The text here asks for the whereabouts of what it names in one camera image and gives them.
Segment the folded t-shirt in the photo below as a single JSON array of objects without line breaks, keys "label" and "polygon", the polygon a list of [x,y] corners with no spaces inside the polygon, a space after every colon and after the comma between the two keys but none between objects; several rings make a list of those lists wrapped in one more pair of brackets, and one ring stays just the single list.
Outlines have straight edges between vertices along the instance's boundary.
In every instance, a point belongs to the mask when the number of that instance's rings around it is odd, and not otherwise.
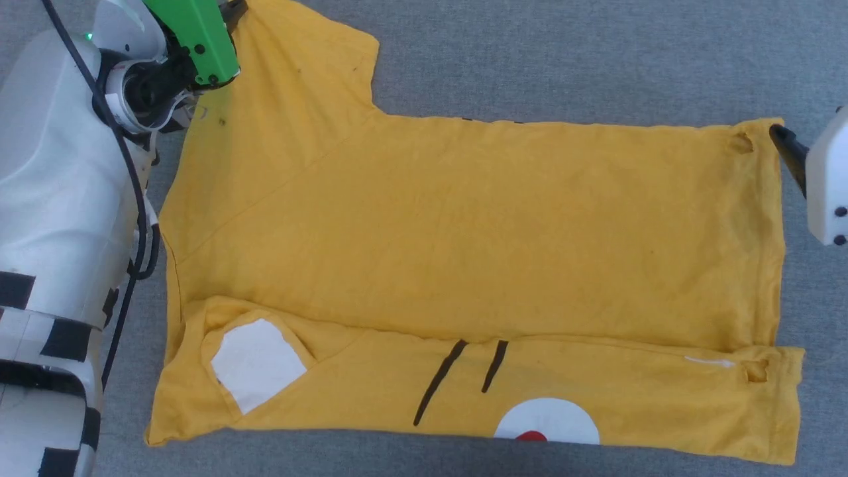
[{"label": "folded t-shirt", "polygon": [[775,120],[387,115],[373,37],[253,0],[234,38],[242,74],[203,96],[162,212],[149,443],[349,428],[794,460]]}]

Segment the white circle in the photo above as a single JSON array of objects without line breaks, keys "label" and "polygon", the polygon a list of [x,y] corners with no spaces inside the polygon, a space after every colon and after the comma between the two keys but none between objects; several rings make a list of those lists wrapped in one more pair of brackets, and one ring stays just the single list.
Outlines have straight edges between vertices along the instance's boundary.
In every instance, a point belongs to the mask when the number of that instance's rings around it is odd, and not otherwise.
[{"label": "white circle", "polygon": [[548,441],[600,444],[600,434],[592,417],[571,401],[540,397],[524,401],[504,415],[494,436],[515,439],[537,431]]}]

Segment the white patch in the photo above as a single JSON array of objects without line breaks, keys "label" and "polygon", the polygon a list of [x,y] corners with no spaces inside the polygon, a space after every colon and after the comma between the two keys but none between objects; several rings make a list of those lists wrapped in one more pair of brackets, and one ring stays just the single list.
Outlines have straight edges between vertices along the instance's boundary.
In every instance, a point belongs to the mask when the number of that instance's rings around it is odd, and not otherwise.
[{"label": "white patch", "polygon": [[736,363],[734,363],[732,361],[728,361],[726,359],[698,359],[698,358],[693,358],[691,356],[684,356],[684,357],[686,359],[688,359],[689,361],[702,362],[704,364],[715,364],[717,366],[721,366],[722,368],[732,368],[736,364]]},{"label": "white patch", "polygon": [[253,411],[306,373],[298,353],[280,330],[264,319],[226,332],[212,358],[212,368],[242,414]]},{"label": "white patch", "polygon": [[542,397],[524,401],[500,420],[494,436],[515,439],[537,431],[548,441],[600,444],[600,434],[589,414],[571,401]]}]

